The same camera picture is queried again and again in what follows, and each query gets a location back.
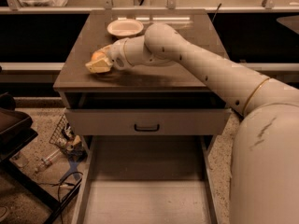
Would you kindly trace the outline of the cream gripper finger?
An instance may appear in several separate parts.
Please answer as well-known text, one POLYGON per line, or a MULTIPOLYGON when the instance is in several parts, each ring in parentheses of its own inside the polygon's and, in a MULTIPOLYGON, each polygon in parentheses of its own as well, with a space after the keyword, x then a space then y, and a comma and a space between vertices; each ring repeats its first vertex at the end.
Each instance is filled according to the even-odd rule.
POLYGON ((85 64, 86 68, 91 73, 106 73, 109 72, 113 62, 109 58, 100 58, 98 60, 90 61, 85 64))
POLYGON ((98 53, 98 52, 107 53, 109 51, 110 47, 111 47, 111 45, 104 46, 104 47, 96 50, 94 53, 98 53))

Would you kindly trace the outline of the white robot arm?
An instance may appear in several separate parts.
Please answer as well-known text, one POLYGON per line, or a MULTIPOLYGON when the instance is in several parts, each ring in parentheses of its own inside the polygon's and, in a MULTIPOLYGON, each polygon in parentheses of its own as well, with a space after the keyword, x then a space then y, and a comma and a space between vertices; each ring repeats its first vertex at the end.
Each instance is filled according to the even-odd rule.
POLYGON ((142 36, 96 51, 92 73, 175 61, 243 116, 235 136, 231 224, 299 224, 299 90, 185 40, 153 23, 142 36))

